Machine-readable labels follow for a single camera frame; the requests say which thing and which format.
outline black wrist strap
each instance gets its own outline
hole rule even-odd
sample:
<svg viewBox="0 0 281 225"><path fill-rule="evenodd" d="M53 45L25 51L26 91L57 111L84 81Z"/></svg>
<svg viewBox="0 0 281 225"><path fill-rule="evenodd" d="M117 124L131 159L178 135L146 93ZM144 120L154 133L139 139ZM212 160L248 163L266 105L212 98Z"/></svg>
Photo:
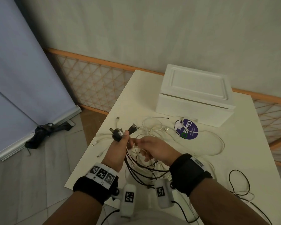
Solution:
<svg viewBox="0 0 281 225"><path fill-rule="evenodd" d="M97 201L99 201L100 204L103 205L104 202L116 192L116 188L118 187L118 179L119 177L116 176L110 188L106 189L94 180L83 176L78 178L78 180L74 184L73 192L80 191L86 193L95 198Z"/></svg>
<svg viewBox="0 0 281 225"><path fill-rule="evenodd" d="M190 154L183 154L170 166L175 188L188 197L203 179L212 178L211 174L202 168L203 164L191 158Z"/></svg>

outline round sticker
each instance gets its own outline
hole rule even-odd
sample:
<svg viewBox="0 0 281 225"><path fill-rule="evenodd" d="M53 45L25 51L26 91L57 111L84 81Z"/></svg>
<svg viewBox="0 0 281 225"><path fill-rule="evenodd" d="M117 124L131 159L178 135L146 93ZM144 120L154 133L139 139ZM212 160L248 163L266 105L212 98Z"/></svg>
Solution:
<svg viewBox="0 0 281 225"><path fill-rule="evenodd" d="M195 139L198 136L198 127L196 126L195 123L193 123L191 120L188 119L183 119L182 124L184 125L185 128L175 128L175 130L179 133L180 137L187 139L187 140L191 140L191 139Z"/></svg>

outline box lid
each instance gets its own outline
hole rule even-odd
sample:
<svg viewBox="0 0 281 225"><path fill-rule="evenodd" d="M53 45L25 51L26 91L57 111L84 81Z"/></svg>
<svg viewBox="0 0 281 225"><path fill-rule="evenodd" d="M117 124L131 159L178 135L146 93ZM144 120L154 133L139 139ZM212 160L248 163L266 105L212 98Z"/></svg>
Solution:
<svg viewBox="0 0 281 225"><path fill-rule="evenodd" d="M182 99L234 109L227 76L177 65L167 65L160 93Z"/></svg>

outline white table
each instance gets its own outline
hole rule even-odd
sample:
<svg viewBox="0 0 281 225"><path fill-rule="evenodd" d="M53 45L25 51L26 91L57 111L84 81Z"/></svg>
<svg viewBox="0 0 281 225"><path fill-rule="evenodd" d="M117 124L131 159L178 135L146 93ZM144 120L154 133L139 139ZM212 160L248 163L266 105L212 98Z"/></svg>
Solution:
<svg viewBox="0 0 281 225"><path fill-rule="evenodd" d="M123 130L128 129L133 123L140 126L144 117L166 117L154 111L162 79L161 75L136 70L98 133L110 133L109 128L115 128L116 117L120 117L118 127ZM273 224L281 224L281 180L255 107L250 96L240 93L233 93L233 96L236 104L235 113L220 128L196 123L199 131L214 132L226 144L220 155L205 156L205 158L215 167L217 181L229 190L231 190L228 182L229 172L233 169L242 171L250 181L251 192L255 194L253 202L265 212ZM177 117L171 117L169 121L173 125L177 119ZM92 146L92 143L80 159L65 187L72 189L75 181L85 175L95 162L101 162L104 155L100 158L96 156L108 147L111 140L102 141L95 146ZM199 133L193 140L180 139L180 143L197 154L210 154L221 147L218 139L206 132ZM182 147L174 141L170 144L178 151L182 150ZM125 168L124 164L119 173L119 187L123 187L126 183ZM241 175L235 173L231 179L236 191L246 190L246 182ZM135 210L147 207L158 209L155 191L148 190L139 184L137 188ZM181 204L189 220L193 218L189 208L176 191L174 191L174 198ZM119 208L120 202L109 199L106 204ZM177 205L165 211L184 219Z"/></svg>

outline white box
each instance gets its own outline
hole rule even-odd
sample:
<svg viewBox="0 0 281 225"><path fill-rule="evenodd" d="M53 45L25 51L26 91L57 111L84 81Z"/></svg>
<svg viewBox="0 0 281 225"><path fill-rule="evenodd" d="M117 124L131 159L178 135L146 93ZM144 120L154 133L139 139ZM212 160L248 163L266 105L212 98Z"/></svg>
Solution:
<svg viewBox="0 0 281 225"><path fill-rule="evenodd" d="M167 65L156 112L220 127L233 113L232 88L227 76Z"/></svg>

